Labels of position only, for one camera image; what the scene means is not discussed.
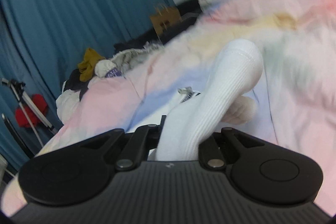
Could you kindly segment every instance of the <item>pile of clothes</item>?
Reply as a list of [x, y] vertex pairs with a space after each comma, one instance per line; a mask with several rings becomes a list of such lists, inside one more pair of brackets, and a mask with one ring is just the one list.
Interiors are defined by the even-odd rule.
[[83, 61], [77, 65], [78, 68], [73, 70], [69, 79], [63, 83], [62, 94], [56, 100], [59, 119], [63, 124], [70, 119], [93, 84], [106, 78], [122, 77], [162, 48], [163, 45], [159, 42], [147, 42], [142, 49], [127, 49], [109, 59], [88, 48]]

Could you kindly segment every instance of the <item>gray garment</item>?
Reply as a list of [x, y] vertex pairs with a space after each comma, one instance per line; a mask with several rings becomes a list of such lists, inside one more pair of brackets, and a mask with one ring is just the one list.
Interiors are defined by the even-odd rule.
[[133, 70], [138, 65], [144, 63], [148, 56], [153, 52], [159, 51], [163, 46], [157, 43], [147, 42], [143, 49], [129, 49], [117, 53], [110, 60], [115, 63], [118, 70], [125, 74], [129, 70]]

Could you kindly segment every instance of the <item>red garment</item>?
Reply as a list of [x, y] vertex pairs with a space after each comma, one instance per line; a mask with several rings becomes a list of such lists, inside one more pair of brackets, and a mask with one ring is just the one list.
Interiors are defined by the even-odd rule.
[[[46, 115], [48, 111], [48, 105], [46, 101], [44, 100], [43, 96], [40, 94], [34, 94], [31, 97], [31, 100], [37, 106], [37, 108], [42, 112], [42, 114]], [[27, 112], [28, 117], [31, 120], [32, 124], [34, 126], [37, 126], [38, 123], [40, 123], [41, 121], [37, 118], [34, 112], [27, 105], [24, 105], [24, 109]], [[20, 107], [18, 107], [15, 111], [15, 119], [20, 127], [28, 127], [28, 128], [31, 127], [30, 124], [28, 123], [26, 116], [24, 115]]]

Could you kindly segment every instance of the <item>blue curtain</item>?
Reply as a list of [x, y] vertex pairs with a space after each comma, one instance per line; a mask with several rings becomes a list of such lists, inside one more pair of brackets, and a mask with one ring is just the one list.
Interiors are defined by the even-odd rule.
[[[55, 100], [62, 83], [82, 60], [88, 47], [111, 57], [113, 44], [135, 38], [151, 28], [149, 15], [160, 3], [173, 0], [0, 0], [0, 76], [27, 84], [40, 93], [57, 123]], [[14, 97], [0, 90], [0, 111], [13, 119]], [[0, 125], [0, 153], [21, 166], [26, 160]], [[30, 136], [31, 145], [37, 143]]]

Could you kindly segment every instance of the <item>bedsheet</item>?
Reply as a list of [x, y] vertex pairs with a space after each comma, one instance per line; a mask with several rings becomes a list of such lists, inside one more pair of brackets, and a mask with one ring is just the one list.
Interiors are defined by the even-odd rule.
[[[245, 38], [262, 52], [264, 73], [248, 94], [258, 102], [258, 114], [238, 129], [313, 158], [324, 172], [315, 202], [335, 214], [336, 0], [200, 2], [206, 13], [194, 27], [124, 77], [94, 84], [39, 154], [112, 128], [130, 130], [178, 88], [201, 92], [217, 53], [231, 40]], [[1, 208], [12, 215], [24, 204], [17, 179], [12, 180]]]

